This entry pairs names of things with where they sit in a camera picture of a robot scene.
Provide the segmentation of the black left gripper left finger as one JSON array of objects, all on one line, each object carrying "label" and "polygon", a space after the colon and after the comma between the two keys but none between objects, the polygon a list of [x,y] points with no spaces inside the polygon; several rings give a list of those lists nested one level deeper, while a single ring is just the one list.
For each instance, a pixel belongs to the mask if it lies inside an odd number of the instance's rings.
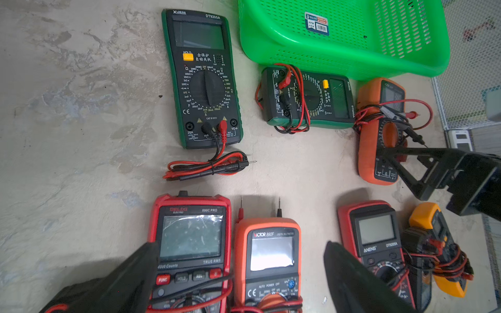
[{"label": "black left gripper left finger", "polygon": [[145,312],[159,265],[159,245],[145,243],[66,312]]}]

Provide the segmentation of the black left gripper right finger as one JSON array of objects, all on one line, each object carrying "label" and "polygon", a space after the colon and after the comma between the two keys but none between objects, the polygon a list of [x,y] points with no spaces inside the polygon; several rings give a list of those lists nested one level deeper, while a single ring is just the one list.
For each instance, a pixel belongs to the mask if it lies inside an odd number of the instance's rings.
[{"label": "black left gripper right finger", "polygon": [[394,294],[339,243],[327,242],[324,268],[337,312],[411,311],[410,305]]}]

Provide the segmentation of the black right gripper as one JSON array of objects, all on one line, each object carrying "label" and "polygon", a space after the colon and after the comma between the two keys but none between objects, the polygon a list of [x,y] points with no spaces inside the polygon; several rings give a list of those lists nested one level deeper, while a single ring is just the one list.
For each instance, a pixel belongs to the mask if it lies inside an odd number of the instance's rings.
[{"label": "black right gripper", "polygon": [[[398,160],[400,156],[417,156],[426,167],[421,179],[416,179]],[[399,177],[421,201],[428,200],[435,190],[444,189],[450,169],[448,148],[381,147],[378,157],[388,161]],[[463,157],[449,184],[451,198],[447,210],[459,216],[483,213],[500,220],[500,157],[493,154],[469,153]]]}]

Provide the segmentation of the orange clamp multimeter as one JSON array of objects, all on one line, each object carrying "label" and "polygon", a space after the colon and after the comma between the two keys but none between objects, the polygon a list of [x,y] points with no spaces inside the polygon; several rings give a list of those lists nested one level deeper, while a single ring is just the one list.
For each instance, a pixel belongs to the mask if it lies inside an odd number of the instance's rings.
[{"label": "orange clamp multimeter", "polygon": [[[410,121],[419,117],[415,111],[406,111],[406,103],[421,104],[429,112],[428,120],[420,127]],[[354,130],[359,135],[357,170],[359,176],[374,185],[388,186],[397,182],[396,169],[377,155],[379,148],[407,147],[408,139],[425,145],[418,130],[427,127],[434,113],[422,100],[407,99],[406,91],[387,78],[375,78],[360,87]]]}]

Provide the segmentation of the small dark green multimeter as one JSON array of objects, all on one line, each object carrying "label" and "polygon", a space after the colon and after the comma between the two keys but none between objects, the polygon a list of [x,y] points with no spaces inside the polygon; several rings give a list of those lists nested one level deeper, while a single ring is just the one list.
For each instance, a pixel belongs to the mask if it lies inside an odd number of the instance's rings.
[{"label": "small dark green multimeter", "polygon": [[349,129],[355,106],[349,79],[312,73],[276,63],[266,67],[254,94],[265,122],[281,134],[299,134],[312,127]]}]

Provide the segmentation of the large dark green multimeter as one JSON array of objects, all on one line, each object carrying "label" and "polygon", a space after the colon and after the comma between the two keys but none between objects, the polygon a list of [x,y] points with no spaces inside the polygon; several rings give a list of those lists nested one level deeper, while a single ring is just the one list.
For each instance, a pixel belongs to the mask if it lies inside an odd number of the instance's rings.
[{"label": "large dark green multimeter", "polygon": [[215,149],[207,161],[176,160],[164,179],[231,176],[251,164],[242,151],[226,151],[243,139],[228,20],[185,9],[161,13],[171,68],[176,117],[185,149]]}]

